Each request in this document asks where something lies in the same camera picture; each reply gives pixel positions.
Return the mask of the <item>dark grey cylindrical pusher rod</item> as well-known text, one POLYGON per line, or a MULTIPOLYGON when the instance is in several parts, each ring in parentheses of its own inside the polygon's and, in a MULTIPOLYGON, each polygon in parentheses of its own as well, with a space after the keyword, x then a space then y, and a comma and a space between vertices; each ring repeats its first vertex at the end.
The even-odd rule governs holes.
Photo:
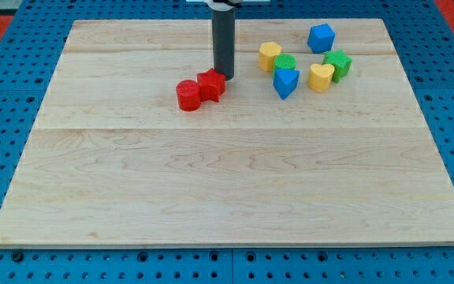
POLYGON ((235 9, 211 14, 214 70, 231 80, 235 74, 235 9))

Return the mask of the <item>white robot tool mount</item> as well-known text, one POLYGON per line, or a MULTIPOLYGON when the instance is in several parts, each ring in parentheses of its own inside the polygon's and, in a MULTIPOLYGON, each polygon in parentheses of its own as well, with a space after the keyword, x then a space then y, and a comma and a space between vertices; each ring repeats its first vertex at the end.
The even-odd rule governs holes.
POLYGON ((238 6, 264 6, 270 0, 185 0, 189 6, 206 5, 211 9, 232 9, 238 6))

